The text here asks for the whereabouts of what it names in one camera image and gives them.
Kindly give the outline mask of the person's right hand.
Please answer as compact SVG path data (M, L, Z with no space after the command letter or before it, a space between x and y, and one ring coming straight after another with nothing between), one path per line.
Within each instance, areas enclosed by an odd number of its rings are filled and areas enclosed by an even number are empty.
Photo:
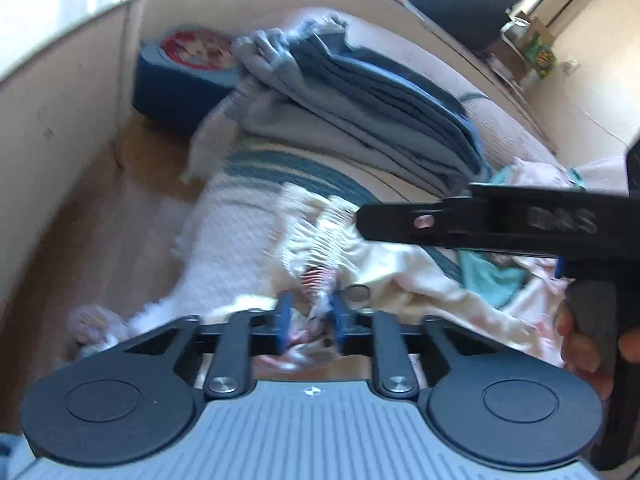
M556 310L554 327L562 338L561 358L566 367L597 391L602 400L608 400L614 379L603 367L602 356L596 343L582 334L566 302Z

